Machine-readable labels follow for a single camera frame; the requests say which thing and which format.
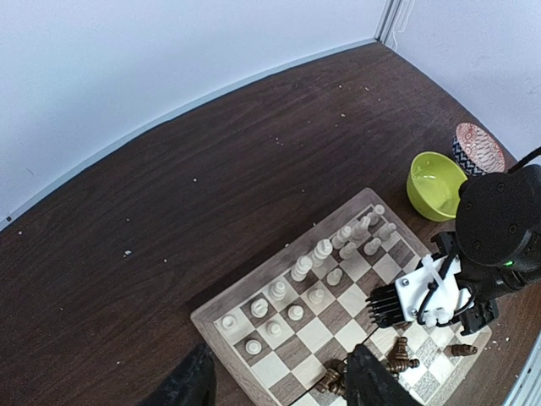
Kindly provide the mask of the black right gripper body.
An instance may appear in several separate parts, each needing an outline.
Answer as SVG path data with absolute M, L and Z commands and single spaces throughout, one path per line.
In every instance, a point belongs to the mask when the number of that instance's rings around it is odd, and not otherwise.
M 490 298 L 486 293 L 492 280 L 487 277 L 485 271 L 456 256 L 461 262 L 461 272 L 456 275 L 456 283 L 459 288 L 465 288 L 471 294 L 470 303 L 466 309 L 464 304 L 460 304 L 453 313 L 452 318 L 446 323 L 438 323 L 437 327 L 460 325 L 462 327 L 461 335 L 470 336 L 479 332 L 490 322 L 499 316 L 498 306 L 495 298 Z

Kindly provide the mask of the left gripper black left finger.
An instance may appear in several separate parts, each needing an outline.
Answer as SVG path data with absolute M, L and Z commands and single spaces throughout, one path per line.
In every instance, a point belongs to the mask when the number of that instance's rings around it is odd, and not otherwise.
M 206 343 L 197 344 L 139 405 L 216 404 L 216 368 Z

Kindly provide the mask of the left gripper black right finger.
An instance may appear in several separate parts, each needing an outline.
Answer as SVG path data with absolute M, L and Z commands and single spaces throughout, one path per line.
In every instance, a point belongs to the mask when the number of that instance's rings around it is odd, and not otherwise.
M 348 406 L 419 406 L 363 344 L 347 356 L 345 399 Z

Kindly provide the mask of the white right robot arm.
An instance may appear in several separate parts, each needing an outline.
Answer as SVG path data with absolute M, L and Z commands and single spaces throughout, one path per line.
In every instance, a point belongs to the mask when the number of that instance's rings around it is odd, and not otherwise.
M 463 183 L 454 231 L 432 238 L 434 259 L 453 254 L 461 268 L 457 284 L 471 294 L 451 319 L 464 336 L 497 319 L 499 297 L 540 280 L 539 155 L 535 149 L 505 173 Z

